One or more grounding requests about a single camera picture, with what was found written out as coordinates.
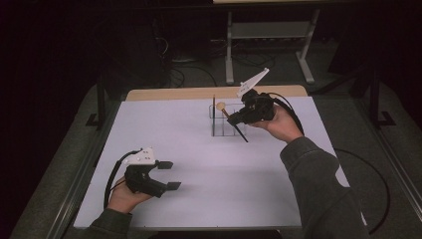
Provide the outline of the cream head makeup brush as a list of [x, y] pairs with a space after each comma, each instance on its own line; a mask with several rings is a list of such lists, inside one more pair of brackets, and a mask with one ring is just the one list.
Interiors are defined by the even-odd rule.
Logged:
[[[216, 109], [220, 112], [223, 113], [223, 115], [227, 118], [227, 120], [230, 119], [230, 115], [228, 114], [228, 112], [225, 109], [226, 105], [223, 102], [220, 102], [216, 105]], [[239, 136], [244, 140], [244, 141], [248, 141], [246, 139], [246, 137], [244, 136], [244, 134], [240, 131], [240, 129], [235, 125], [232, 124], [232, 127], [236, 130], [236, 132], [239, 134]]]

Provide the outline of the white metal desk frame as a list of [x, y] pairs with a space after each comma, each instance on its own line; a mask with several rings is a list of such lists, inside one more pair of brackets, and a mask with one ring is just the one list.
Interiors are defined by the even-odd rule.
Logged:
[[247, 22], [232, 21], [232, 13], [228, 13], [227, 41], [225, 57], [226, 84], [234, 84], [234, 71], [232, 60], [232, 41], [247, 39], [304, 39], [304, 45], [296, 52], [296, 57], [306, 83], [312, 85], [316, 82], [307, 63], [307, 54], [317, 26], [320, 9], [313, 11], [312, 17], [307, 21], [290, 22]]

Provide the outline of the aluminium frame rail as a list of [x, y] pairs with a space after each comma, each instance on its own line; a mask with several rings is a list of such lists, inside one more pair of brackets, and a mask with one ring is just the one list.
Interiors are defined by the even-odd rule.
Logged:
[[370, 104], [356, 102], [375, 138], [387, 155], [398, 184], [422, 222], [422, 130], [397, 102], [380, 104], [372, 116]]
[[63, 197], [59, 200], [46, 239], [63, 239], [72, 225], [119, 106], [119, 101], [106, 101], [102, 106], [82, 104], [81, 115], [72, 124], [52, 166], [50, 181], [58, 186]]

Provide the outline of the clear acrylic organizer box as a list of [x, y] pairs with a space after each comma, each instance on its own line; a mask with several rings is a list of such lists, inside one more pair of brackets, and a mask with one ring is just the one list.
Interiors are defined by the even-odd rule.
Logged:
[[[227, 104], [225, 109], [229, 115], [234, 112], [237, 112], [242, 105], [240, 104]], [[211, 117], [211, 108], [212, 105], [209, 106], [209, 118], [210, 118], [210, 126], [212, 128], [212, 117]], [[240, 131], [246, 135], [247, 134], [247, 126], [243, 123], [237, 124], [237, 127]], [[236, 130], [227, 122], [227, 118], [223, 115], [222, 112], [218, 111], [215, 107], [215, 136], [239, 136]]]

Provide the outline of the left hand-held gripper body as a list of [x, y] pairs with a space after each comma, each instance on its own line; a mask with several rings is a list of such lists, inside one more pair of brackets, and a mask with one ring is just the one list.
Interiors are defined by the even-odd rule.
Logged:
[[124, 178], [127, 187], [132, 192], [142, 192], [153, 197], [161, 197], [166, 191], [166, 184], [149, 176], [149, 172], [157, 168], [158, 161], [151, 147], [129, 155], [123, 161], [126, 166]]

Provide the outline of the wooden table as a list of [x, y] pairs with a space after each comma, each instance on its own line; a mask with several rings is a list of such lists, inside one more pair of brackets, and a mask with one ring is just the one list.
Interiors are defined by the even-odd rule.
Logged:
[[[306, 97], [306, 89], [300, 85], [290, 86], [256, 86], [255, 90], [265, 93], [276, 93], [284, 97]], [[180, 89], [147, 89], [132, 90], [127, 94], [127, 102], [135, 101], [170, 101], [170, 100], [205, 100], [235, 99], [238, 87], [212, 88], [180, 88]]]

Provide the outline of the thin black makeup pencil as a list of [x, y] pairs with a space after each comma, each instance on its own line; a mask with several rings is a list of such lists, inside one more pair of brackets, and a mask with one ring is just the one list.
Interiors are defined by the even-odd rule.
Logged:
[[215, 107], [216, 107], [216, 102], [215, 102], [216, 98], [215, 95], [213, 95], [212, 98], [212, 108], [211, 108], [211, 119], [212, 119], [212, 131], [211, 131], [211, 135], [215, 136]]

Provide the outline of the person's left hand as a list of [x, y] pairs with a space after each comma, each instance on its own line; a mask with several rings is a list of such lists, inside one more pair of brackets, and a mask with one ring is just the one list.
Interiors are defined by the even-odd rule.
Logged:
[[125, 183], [125, 178], [120, 178], [113, 187], [107, 209], [120, 213], [130, 213], [138, 204], [151, 198], [151, 195], [142, 192], [132, 192]]

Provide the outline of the person's right hand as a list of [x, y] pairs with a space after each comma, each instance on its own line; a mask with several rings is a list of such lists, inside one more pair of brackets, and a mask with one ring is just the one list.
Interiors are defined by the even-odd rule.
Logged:
[[274, 105], [274, 112], [275, 115], [271, 120], [257, 121], [252, 123], [252, 126], [262, 128], [274, 138], [286, 143], [290, 143], [304, 135], [285, 109]]

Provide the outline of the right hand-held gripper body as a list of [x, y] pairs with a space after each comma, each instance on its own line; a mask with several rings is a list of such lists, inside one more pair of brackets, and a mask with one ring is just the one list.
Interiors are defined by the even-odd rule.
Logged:
[[257, 122], [260, 120], [271, 120], [274, 117], [273, 99], [265, 93], [259, 94], [254, 87], [270, 72], [265, 68], [261, 73], [250, 78], [246, 82], [240, 83], [237, 97], [241, 99], [244, 107], [238, 112], [245, 115], [242, 118], [245, 124]]

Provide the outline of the black metal stand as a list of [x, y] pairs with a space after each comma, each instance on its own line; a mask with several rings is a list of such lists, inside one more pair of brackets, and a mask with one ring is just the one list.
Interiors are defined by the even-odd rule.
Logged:
[[376, 128], [395, 125], [394, 119], [389, 112], [379, 110], [380, 75], [375, 67], [369, 70], [369, 119]]
[[97, 79], [97, 112], [90, 114], [86, 126], [95, 126], [97, 130], [100, 130], [106, 120], [106, 90], [104, 87], [103, 76], [99, 75]]

